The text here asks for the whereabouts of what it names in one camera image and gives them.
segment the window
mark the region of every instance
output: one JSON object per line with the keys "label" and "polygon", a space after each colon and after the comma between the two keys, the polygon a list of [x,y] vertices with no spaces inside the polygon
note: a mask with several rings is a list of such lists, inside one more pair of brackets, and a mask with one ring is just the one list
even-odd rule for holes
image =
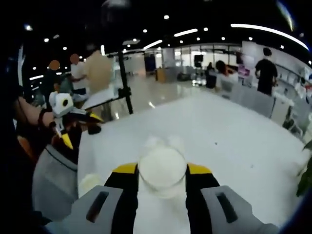
{"label": "window", "polygon": [[190,47],[183,47],[181,49],[182,55],[181,55],[181,59],[182,59],[182,66],[186,67],[186,66],[191,66],[191,50]]}

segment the recessed ceiling light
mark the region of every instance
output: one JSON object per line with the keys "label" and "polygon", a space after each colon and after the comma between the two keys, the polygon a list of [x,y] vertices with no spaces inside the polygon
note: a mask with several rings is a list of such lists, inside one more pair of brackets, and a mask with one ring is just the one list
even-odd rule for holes
{"label": "recessed ceiling light", "polygon": [[33,28],[29,24],[24,25],[26,31],[32,31]]}

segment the desk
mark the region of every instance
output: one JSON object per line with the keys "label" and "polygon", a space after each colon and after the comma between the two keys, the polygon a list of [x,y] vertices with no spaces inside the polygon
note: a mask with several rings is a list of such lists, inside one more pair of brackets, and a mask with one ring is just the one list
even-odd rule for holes
{"label": "desk", "polygon": [[91,95],[83,104],[82,109],[91,109],[117,99],[119,99],[118,94],[114,94],[114,88],[109,87]]}
{"label": "desk", "polygon": [[262,222],[281,226],[293,213],[298,177],[309,158],[303,143],[254,111],[209,92],[157,106],[82,133],[78,183],[97,173],[106,181],[118,165],[136,162],[149,136],[179,136],[186,159],[209,167],[251,203]]}

